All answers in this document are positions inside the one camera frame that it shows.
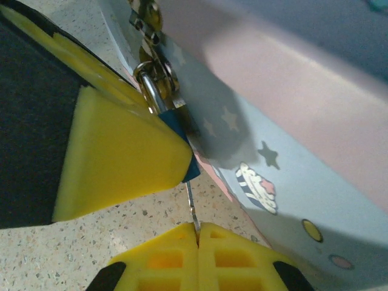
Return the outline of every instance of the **yellow foam block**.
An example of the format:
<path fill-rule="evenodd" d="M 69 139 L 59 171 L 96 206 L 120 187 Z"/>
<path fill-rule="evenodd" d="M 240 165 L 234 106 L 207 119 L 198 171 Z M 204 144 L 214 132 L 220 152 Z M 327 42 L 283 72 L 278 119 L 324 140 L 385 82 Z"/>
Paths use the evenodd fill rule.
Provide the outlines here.
<path fill-rule="evenodd" d="M 79 90 L 53 221 L 64 221 L 178 185 L 189 145 L 144 98 L 71 40 L 46 34 L 18 12 L 1 13 L 91 84 Z"/>
<path fill-rule="evenodd" d="M 80 91 L 67 147 L 54 221 L 81 215 L 178 185 L 190 147 L 157 116 Z"/>
<path fill-rule="evenodd" d="M 115 291 L 198 290 L 198 249 L 194 225 L 181 224 L 132 250 L 114 257 L 109 264 L 127 267 Z"/>
<path fill-rule="evenodd" d="M 273 263 L 295 267 L 286 256 L 212 223 L 201 224 L 199 247 L 194 225 L 186 223 L 109 264 L 117 262 L 126 268 L 115 291 L 288 291 Z"/>
<path fill-rule="evenodd" d="M 34 22 L 13 9 L 0 5 L 2 14 L 29 37 L 38 42 L 77 74 L 105 94 L 114 96 L 122 102 L 137 103 L 147 108 L 142 95 L 124 82 L 117 74 L 104 66 L 98 59 L 87 53 L 83 48 L 59 33 L 54 38 L 41 30 Z"/>

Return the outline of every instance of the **metal hasp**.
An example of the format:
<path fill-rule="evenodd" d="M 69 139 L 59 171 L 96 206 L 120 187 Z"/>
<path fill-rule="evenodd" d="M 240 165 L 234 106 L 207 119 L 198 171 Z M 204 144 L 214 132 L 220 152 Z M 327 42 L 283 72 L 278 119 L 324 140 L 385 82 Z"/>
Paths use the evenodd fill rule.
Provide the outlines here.
<path fill-rule="evenodd" d="M 139 51 L 141 62 L 134 69 L 133 76 L 139 83 L 151 113 L 160 117 L 169 113 L 174 115 L 175 112 L 172 112 L 175 109 L 173 94 L 178 91 L 179 82 L 170 63 L 158 47 L 161 42 L 160 31 L 162 29 L 162 16 L 159 7 L 153 0 L 130 0 L 129 2 L 132 8 L 129 23 L 141 32 L 144 38 Z M 187 116 L 183 116 L 180 120 L 183 120 L 184 127 L 190 128 L 185 124 L 188 120 Z M 198 242 L 200 224 L 196 217 L 190 181 L 186 182 L 186 189 Z"/>
<path fill-rule="evenodd" d="M 161 53 L 158 45 L 162 39 L 162 16 L 154 0 L 131 0 L 129 23 L 139 31 L 144 39 L 139 49 L 140 64 L 147 65 L 147 74 L 153 79 L 163 100 L 170 99 L 178 91 L 179 83 L 170 63 Z"/>

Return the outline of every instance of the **star print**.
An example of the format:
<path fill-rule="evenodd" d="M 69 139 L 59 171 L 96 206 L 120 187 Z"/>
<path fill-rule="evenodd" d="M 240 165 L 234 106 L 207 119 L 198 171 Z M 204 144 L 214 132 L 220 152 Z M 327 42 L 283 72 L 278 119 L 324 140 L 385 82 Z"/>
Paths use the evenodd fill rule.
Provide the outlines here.
<path fill-rule="evenodd" d="M 259 154 L 262 155 L 266 159 L 266 164 L 268 167 L 274 166 L 278 170 L 280 170 L 280 167 L 278 163 L 276 162 L 276 158 L 278 157 L 278 153 L 270 150 L 266 144 L 265 141 L 261 142 L 263 144 L 263 148 L 261 150 L 258 150 Z"/>
<path fill-rule="evenodd" d="M 223 109 L 224 114 L 221 115 L 221 118 L 225 120 L 226 123 L 228 123 L 230 130 L 236 130 L 237 132 L 239 132 L 237 127 L 237 114 L 230 113 L 226 106 L 224 106 Z"/>
<path fill-rule="evenodd" d="M 261 178 L 260 185 L 267 191 L 268 194 L 275 194 L 275 186 L 268 180 Z"/>
<path fill-rule="evenodd" d="M 182 49 L 174 43 L 174 57 L 177 58 L 179 65 L 184 65 L 186 60 L 183 57 Z"/>
<path fill-rule="evenodd" d="M 204 127 L 207 129 L 208 133 L 211 136 L 214 136 L 215 138 L 217 137 L 216 134 L 214 133 L 213 124 L 208 122 L 206 119 L 204 120 Z"/>

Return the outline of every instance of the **terrazzo floor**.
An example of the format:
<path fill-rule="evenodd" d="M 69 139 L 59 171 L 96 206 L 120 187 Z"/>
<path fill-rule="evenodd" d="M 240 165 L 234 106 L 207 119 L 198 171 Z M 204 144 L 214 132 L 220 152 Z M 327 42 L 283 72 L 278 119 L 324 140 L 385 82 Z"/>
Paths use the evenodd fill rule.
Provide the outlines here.
<path fill-rule="evenodd" d="M 124 74 L 94 0 L 22 2 L 48 16 Z M 243 211 L 206 173 L 192 186 L 201 221 L 265 244 Z M 187 195 L 184 186 L 178 186 L 70 222 L 0 230 L 0 290 L 85 290 L 111 257 L 186 221 L 190 221 Z"/>

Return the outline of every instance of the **black foam pad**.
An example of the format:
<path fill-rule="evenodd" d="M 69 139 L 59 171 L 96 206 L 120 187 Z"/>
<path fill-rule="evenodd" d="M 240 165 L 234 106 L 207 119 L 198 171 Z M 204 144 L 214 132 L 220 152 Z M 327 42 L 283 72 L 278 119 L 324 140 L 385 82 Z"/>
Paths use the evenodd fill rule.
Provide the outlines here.
<path fill-rule="evenodd" d="M 0 228 L 51 223 L 81 84 L 0 14 Z"/>

